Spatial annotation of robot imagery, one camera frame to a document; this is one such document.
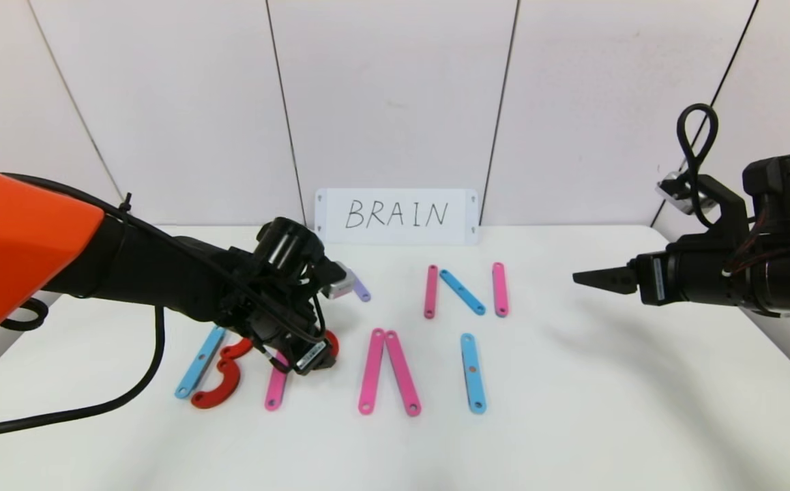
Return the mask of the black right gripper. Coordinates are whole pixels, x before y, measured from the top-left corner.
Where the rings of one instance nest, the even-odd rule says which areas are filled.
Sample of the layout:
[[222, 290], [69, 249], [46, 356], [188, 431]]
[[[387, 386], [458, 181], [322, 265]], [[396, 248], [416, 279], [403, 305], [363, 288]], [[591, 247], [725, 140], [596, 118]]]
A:
[[661, 252], [635, 258], [629, 265], [576, 271], [574, 283], [620, 295], [638, 292], [645, 305], [666, 306], [688, 302], [750, 307], [748, 283], [743, 276], [725, 277], [722, 268], [729, 249], [669, 246]]

